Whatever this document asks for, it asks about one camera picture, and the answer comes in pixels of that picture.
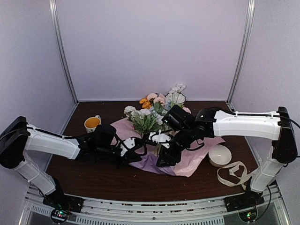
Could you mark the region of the purple pink wrapping paper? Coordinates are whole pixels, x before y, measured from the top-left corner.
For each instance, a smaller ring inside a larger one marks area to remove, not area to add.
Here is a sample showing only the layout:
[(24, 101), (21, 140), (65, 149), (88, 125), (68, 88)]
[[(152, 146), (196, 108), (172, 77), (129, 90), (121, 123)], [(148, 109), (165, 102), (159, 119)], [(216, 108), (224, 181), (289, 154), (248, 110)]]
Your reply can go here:
[(119, 166), (190, 177), (209, 151), (223, 143), (213, 132), (217, 111), (217, 107), (210, 107), (193, 116), (181, 104), (170, 101), (167, 106), (154, 102), (150, 109), (127, 106), (126, 118), (112, 124)]

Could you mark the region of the white flower bunch green leaves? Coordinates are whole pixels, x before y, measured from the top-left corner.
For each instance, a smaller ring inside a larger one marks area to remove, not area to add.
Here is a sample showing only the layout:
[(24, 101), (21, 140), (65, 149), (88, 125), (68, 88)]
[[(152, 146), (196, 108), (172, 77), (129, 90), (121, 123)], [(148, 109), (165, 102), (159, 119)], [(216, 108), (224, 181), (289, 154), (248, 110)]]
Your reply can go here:
[(154, 109), (137, 110), (133, 106), (127, 106), (124, 109), (124, 114), (132, 123), (133, 128), (140, 135), (149, 134), (150, 132), (165, 131), (167, 125), (163, 124), (163, 115)]

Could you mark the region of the blue fake flower stem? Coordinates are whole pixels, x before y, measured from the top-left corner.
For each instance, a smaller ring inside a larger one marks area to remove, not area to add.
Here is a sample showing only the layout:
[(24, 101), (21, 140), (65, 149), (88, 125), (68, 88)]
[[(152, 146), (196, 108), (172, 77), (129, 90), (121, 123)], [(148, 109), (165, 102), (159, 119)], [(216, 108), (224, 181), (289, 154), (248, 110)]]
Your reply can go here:
[(150, 107), (150, 111), (152, 113), (165, 116), (172, 107), (173, 103), (171, 101), (167, 101), (165, 104), (162, 104), (161, 102), (155, 102), (153, 106)]

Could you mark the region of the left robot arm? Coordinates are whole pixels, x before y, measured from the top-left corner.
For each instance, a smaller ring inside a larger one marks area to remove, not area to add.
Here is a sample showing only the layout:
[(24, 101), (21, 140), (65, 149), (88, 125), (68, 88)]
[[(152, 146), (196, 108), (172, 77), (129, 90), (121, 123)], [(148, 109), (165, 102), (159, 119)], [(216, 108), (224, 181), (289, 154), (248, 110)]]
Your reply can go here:
[(49, 153), (76, 161), (114, 158), (120, 165), (126, 165), (141, 160), (136, 150), (144, 144), (145, 139), (138, 137), (122, 140), (111, 125), (97, 125), (90, 133), (66, 136), (40, 129), (19, 116), (0, 135), (0, 164), (17, 171), (35, 185), (47, 200), (57, 208), (63, 208), (68, 201), (59, 182), (40, 171), (27, 151)]

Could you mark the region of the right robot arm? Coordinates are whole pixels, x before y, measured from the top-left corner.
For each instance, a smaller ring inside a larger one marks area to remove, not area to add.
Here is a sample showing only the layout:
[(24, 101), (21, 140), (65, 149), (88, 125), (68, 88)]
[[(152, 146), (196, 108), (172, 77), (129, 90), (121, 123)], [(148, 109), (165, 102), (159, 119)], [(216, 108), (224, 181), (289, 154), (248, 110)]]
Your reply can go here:
[(180, 162), (181, 152), (199, 139), (223, 136), (245, 136), (269, 139), (272, 150), (268, 158), (246, 179), (246, 193), (240, 203), (250, 207), (258, 195), (270, 184), (280, 170), (298, 156), (293, 125), (285, 107), (272, 112), (231, 112), (218, 107), (201, 109), (197, 116), (173, 106), (162, 121), (175, 136), (162, 131), (149, 136), (149, 140), (163, 145), (157, 160), (158, 167), (173, 166)]

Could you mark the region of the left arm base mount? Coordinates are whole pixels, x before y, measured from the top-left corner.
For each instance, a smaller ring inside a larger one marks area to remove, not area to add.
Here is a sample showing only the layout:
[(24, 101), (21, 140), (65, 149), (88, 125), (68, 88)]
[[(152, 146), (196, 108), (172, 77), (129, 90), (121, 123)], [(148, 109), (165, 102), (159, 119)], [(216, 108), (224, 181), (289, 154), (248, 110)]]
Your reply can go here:
[(53, 210), (50, 213), (50, 219), (61, 224), (66, 222), (72, 213), (80, 213), (84, 200), (80, 197), (65, 196), (63, 203), (54, 203), (49, 197), (44, 197), (43, 204), (51, 206)]

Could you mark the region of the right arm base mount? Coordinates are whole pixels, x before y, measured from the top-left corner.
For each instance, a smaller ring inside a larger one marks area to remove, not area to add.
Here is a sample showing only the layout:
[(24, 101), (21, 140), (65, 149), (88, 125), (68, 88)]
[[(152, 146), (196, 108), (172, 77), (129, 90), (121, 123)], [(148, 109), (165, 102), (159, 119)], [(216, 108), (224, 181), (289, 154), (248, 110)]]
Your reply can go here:
[(246, 196), (246, 194), (226, 197), (224, 199), (227, 212), (237, 211), (239, 218), (246, 223), (254, 222), (258, 219), (258, 205), (263, 204), (264, 198)]

